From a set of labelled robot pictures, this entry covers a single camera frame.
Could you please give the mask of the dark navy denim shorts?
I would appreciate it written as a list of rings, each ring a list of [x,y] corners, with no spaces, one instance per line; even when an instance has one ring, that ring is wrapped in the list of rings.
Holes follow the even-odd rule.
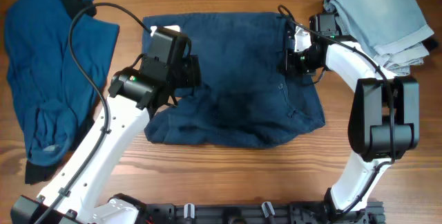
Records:
[[[286,21],[274,12],[145,17],[179,26],[198,56],[202,83],[175,91],[178,105],[157,113],[146,138],[162,144],[269,148],[325,125],[310,76],[280,72]]]

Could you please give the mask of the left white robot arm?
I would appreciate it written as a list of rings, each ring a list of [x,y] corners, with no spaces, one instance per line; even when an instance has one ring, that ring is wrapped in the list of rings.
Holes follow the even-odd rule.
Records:
[[[145,205],[125,195],[116,195],[98,205],[115,165],[149,123],[168,103],[177,88],[196,87],[201,73],[196,55],[162,59],[138,57],[132,66],[112,78],[100,118],[61,171],[35,199],[20,196],[12,206],[13,223],[140,223]]]

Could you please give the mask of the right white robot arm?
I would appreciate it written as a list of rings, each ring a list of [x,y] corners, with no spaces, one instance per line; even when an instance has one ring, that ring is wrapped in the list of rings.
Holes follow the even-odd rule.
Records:
[[[351,36],[290,27],[282,69],[337,73],[354,93],[347,135],[352,152],[340,178],[318,202],[288,206],[293,223],[380,223],[380,202],[369,195],[381,176],[419,142],[419,84],[380,67]]]

